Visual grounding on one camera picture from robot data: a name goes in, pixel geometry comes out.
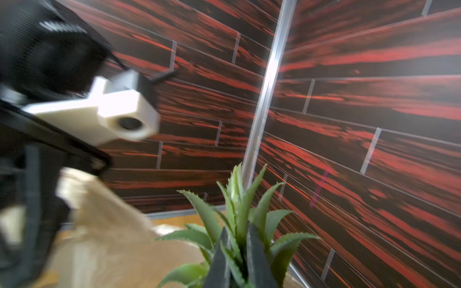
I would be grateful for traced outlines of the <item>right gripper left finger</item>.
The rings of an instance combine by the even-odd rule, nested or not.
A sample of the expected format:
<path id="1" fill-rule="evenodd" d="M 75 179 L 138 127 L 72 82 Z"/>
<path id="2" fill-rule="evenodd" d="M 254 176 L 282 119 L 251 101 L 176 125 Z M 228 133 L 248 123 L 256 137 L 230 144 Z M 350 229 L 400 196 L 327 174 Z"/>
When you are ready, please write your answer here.
<path id="1" fill-rule="evenodd" d="M 210 269 L 205 278 L 203 288 L 229 288 L 231 284 L 231 271 L 226 262 L 222 248 L 228 240 L 228 233 L 225 228 L 222 230 L 216 252 L 213 256 Z"/>

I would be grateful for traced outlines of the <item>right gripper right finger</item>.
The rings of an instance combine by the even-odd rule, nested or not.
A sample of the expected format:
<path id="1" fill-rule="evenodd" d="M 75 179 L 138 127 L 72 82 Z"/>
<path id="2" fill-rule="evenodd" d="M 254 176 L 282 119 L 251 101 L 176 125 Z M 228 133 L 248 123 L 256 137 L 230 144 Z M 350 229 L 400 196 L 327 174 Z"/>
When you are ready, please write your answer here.
<path id="1" fill-rule="evenodd" d="M 246 236 L 246 260 L 249 282 L 254 288 L 278 288 L 265 254 L 264 244 L 259 238 L 258 229 L 250 223 Z"/>

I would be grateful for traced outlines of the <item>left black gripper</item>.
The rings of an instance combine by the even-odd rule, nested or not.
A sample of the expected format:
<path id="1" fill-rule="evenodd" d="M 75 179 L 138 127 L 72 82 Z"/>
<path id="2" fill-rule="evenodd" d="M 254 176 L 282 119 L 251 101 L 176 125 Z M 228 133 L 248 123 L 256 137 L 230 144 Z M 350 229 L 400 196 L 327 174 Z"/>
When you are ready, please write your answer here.
<path id="1" fill-rule="evenodd" d="M 72 100 L 112 56 L 96 30 L 56 1 L 19 1 L 1 13 L 1 86 L 32 102 Z"/>

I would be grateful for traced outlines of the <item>yellow pineapple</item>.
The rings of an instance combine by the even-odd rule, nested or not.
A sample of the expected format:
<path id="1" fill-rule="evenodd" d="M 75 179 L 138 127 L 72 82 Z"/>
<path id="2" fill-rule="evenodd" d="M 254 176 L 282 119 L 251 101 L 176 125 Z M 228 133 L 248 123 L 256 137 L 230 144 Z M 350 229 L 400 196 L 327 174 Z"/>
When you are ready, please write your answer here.
<path id="1" fill-rule="evenodd" d="M 228 233 L 228 240 L 222 252 L 230 268 L 230 288 L 253 288 L 249 282 L 246 260 L 246 236 L 248 225 L 252 223 L 257 229 L 260 240 L 264 244 L 265 254 L 271 266 L 271 272 L 283 287 L 290 262 L 305 240 L 315 239 L 316 235 L 306 232 L 295 232 L 274 240 L 274 234 L 279 223 L 291 214 L 290 210 L 269 209 L 271 199 L 276 190 L 282 186 L 278 182 L 270 187 L 261 197 L 256 207 L 253 207 L 255 193 L 260 187 L 266 167 L 263 167 L 257 177 L 245 187 L 241 176 L 241 165 L 234 167 L 228 183 L 218 182 L 224 197 L 225 212 L 207 204 L 197 194 L 182 190 L 180 193 L 192 204 L 203 222 L 202 226 L 188 224 L 186 229 L 171 232 L 161 236 L 161 241 L 184 241 L 198 246 L 204 257 L 201 264 L 183 264 L 169 272 L 158 286 L 164 287 L 170 283 L 178 283 L 185 288 L 202 288 L 216 252 L 223 228 Z"/>

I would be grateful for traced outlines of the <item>white plastic bag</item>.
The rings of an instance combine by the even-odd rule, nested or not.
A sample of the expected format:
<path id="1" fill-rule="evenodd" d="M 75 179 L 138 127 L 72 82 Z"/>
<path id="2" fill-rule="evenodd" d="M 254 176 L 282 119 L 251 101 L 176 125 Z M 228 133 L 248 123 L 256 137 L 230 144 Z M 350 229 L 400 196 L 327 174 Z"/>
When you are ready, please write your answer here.
<path id="1" fill-rule="evenodd" d="M 177 227 L 153 225 L 94 175 L 63 168 L 56 197 L 71 209 L 73 229 L 52 236 L 26 278 L 2 276 L 2 287 L 154 288 L 183 264 L 205 263 L 196 244 L 163 239 Z"/>

